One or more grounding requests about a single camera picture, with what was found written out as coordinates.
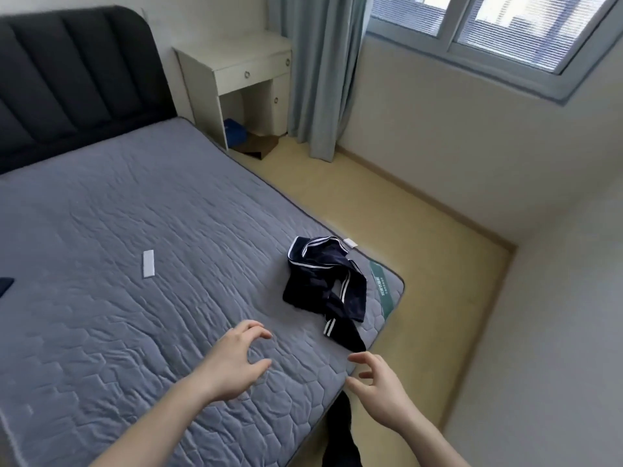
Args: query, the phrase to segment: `person's right arm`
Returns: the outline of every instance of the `person's right arm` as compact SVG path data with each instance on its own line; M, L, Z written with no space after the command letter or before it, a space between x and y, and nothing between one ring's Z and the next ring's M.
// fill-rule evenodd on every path
M400 379L380 355L352 353L348 360L367 364L370 370L359 377L372 380L363 384L347 378L347 387L378 423L397 432L407 441L422 467L469 467L441 432L420 413L404 391Z

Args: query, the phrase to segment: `yellow floor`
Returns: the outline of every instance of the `yellow floor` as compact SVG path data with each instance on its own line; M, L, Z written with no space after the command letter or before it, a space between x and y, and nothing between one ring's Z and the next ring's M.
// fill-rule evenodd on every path
M372 350L438 424L510 253L348 157L329 164L307 150L282 138L263 161L232 155L404 279L401 303ZM358 401L353 435L364 466L415 465L406 444ZM323 451L321 426L291 466L320 466Z

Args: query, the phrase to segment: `white tag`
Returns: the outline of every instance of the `white tag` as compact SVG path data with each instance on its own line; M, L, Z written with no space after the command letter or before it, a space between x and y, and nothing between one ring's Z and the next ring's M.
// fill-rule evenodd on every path
M344 239L344 243L350 247L350 249L355 249L357 247L357 243L353 241L351 238Z
M143 278L153 277L156 274L154 266L154 251L143 252Z

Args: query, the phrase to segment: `green mattress tag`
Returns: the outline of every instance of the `green mattress tag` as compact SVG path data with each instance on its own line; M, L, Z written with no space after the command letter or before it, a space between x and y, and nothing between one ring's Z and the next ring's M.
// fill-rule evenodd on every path
M394 310L394 301L389 294L389 285L387 284L387 279L385 278L385 272L383 271L383 267L378 265L376 262L372 262L371 260L370 270L372 270L374 282L376 283L376 287L379 289L379 294L381 295L383 317L387 319L389 314Z

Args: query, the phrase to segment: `brown baseboard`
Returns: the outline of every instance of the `brown baseboard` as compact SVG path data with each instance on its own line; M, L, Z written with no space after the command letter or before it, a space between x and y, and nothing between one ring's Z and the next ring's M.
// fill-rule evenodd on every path
M502 288L504 287L504 282L506 281L506 277L508 275L508 271L510 270L511 264L515 258L515 252L510 255L510 258L507 261L506 266L503 268L500 273L498 279L495 281L494 291L491 295L489 302L487 303L487 307L485 308L485 313L482 316L482 320L480 321L480 325L478 331L476 333L476 337L467 351L467 355L465 356L465 361L463 362L463 367L461 367L460 372L458 373L457 379L452 387L452 392L448 398L448 403L444 409L444 412L441 416L441 420L439 422L438 428L441 432L446 429L446 424L448 423L448 419L450 419L450 415L452 414L452 410L456 406L456 402L458 399L458 394L463 387L463 383L465 382L465 377L467 376L467 372L469 372L471 365L473 363L474 355L476 354L476 349L480 341L482 340L482 336L485 333L485 329L487 329L487 323L491 318L491 313L494 312L494 308L500 298L500 293L502 292Z
M409 183L405 182L404 180L399 179L395 175L393 175L393 174L387 172L386 170L380 168L377 164L373 164L372 162L368 161L367 159L364 159L363 157L358 156L357 154L354 154L353 152L343 148L342 146L336 146L335 150L336 150L336 152L339 152L340 154L344 154L346 157L348 157L349 159L353 160L354 162L356 162L356 163L358 163L360 165L363 165L365 168L367 168L370 171L376 173L377 175L380 175L384 179L392 182L394 185L402 188L406 192L409 192L410 194L412 194L412 195L416 196L417 198L421 199L422 201L425 201L426 203L430 204L431 206L437 208L438 210L443 211L445 214L447 214L448 216L454 218L459 223L461 223L461 224L467 226L468 228L476 231L478 234L480 234L482 236L485 236L487 239L489 239L489 241L492 241L492 242L496 243L497 245L503 247L504 249L506 249L506 250L508 250L510 252L515 252L515 250L517 249L517 245L515 243L512 243L509 240L507 240L507 239L503 238L502 236L500 236L499 234L497 234L497 233L487 229L484 226L479 225L477 222L473 221L472 219L469 219L467 216L464 216L463 214L459 213L458 211L450 208L448 205L445 205L445 204L441 203L439 200L436 200L435 198L433 198L432 196L427 195L422 190L418 190L413 185L410 185Z

